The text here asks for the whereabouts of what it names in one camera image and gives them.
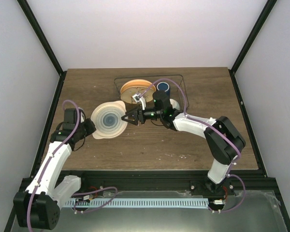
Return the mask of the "dark blue ceramic mug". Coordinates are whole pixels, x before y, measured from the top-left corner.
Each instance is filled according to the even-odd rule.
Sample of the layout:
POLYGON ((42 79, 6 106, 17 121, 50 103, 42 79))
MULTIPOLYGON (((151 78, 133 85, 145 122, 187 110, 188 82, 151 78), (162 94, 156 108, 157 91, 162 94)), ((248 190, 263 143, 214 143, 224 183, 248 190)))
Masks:
POLYGON ((159 97, 166 97, 170 98, 171 95, 171 87, 168 83, 166 82, 159 82, 156 86, 158 96, 159 97))

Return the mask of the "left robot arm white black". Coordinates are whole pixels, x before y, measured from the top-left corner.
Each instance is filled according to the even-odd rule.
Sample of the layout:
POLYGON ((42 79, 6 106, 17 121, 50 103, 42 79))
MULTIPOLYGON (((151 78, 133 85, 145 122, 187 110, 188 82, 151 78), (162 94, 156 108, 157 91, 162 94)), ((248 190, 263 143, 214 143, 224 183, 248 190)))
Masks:
POLYGON ((76 143, 85 140, 96 130, 83 109, 68 108, 64 120, 51 134, 47 154, 31 183, 13 199, 17 222, 20 227, 52 230, 56 227, 60 211, 76 192, 84 195, 89 183, 75 175, 64 177, 57 183, 63 164, 74 151, 76 143))

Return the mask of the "black wire dish rack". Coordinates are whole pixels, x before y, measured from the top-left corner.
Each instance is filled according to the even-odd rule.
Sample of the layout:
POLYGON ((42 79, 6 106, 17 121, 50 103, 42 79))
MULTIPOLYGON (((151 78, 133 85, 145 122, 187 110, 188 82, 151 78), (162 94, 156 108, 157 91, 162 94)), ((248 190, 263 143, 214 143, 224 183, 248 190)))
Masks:
POLYGON ((184 77, 180 74, 161 74, 161 75, 141 75, 141 76, 126 76, 126 77, 117 77, 114 79, 114 95, 119 99, 128 104, 129 107, 132 107, 133 104, 136 104, 132 95, 136 92, 143 93, 147 87, 130 87, 129 95, 121 96, 120 93, 121 87, 130 80, 133 79, 144 79, 148 80, 151 83, 154 83, 152 90, 156 89, 156 86, 159 82, 166 82, 171 87, 170 99, 176 100, 180 104, 180 110, 189 108, 189 100, 186 93, 186 86, 184 77))

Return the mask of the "translucent white bowl with spout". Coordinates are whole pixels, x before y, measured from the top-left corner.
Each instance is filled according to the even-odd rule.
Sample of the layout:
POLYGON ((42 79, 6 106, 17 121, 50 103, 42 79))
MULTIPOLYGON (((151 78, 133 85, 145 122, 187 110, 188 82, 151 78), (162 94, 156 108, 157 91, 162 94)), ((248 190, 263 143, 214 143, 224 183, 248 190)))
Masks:
POLYGON ((93 138, 113 139, 120 136, 128 125, 121 119, 125 113, 126 106, 123 101, 105 102, 96 107, 90 117, 96 128, 93 138))

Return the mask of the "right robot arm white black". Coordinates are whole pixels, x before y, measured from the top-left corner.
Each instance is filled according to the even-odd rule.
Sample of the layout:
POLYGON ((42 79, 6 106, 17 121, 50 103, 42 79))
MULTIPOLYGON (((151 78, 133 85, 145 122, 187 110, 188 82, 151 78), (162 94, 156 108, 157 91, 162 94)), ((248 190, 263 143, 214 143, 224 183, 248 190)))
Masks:
POLYGON ((122 116, 122 121, 133 125, 147 120, 159 120, 162 125, 174 131, 188 132, 207 141, 214 158, 205 181, 205 189, 215 195, 222 190, 222 183, 241 157, 246 142, 240 132, 225 116, 218 119, 191 116, 177 110, 170 97, 162 90, 153 93, 153 107, 137 106, 122 116))

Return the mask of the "light green patterned bowl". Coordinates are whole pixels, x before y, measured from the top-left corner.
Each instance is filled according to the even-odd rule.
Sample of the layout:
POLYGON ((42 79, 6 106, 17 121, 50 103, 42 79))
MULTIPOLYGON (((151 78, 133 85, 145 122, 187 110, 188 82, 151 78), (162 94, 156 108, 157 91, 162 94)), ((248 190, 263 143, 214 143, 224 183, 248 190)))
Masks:
POLYGON ((176 109, 178 111, 180 110, 180 104, 176 100, 170 99, 170 103, 174 109, 176 109))

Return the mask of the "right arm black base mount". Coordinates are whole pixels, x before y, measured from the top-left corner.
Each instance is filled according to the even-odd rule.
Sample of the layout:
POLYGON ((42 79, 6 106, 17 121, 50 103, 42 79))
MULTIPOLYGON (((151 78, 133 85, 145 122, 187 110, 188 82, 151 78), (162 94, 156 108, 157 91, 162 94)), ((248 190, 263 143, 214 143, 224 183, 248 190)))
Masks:
POLYGON ((194 179, 189 182, 190 190, 196 195, 202 195, 205 197, 209 196, 222 196, 227 194, 235 195, 234 190, 230 189, 227 184, 229 182, 223 181, 220 184, 214 184, 211 180, 205 179, 194 179))

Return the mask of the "orange plastic plate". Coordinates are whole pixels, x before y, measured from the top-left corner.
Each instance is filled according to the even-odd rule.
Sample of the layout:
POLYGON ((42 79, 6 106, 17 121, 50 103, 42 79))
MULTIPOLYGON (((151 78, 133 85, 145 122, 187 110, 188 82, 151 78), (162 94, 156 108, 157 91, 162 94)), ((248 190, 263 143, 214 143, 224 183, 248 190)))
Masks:
POLYGON ((149 87, 152 83, 148 80, 144 79, 133 79, 127 81, 120 89, 120 93, 122 94, 126 89, 130 87, 149 87))

